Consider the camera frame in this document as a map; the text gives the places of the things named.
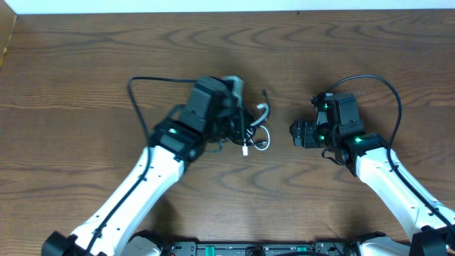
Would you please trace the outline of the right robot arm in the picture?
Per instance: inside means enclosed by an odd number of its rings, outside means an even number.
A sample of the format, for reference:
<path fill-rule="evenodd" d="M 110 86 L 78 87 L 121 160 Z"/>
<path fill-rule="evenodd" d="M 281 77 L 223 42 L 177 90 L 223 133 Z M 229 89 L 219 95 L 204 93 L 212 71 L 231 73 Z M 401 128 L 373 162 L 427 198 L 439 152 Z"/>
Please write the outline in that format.
<path fill-rule="evenodd" d="M 382 233 L 368 233 L 348 255 L 447 255 L 454 248 L 454 211 L 438 201 L 404 167 L 379 134 L 365 132 L 358 103 L 350 93 L 313 97 L 315 120 L 297 119 L 289 127 L 295 146 L 321 148 L 367 184 L 403 227 L 409 245 Z"/>

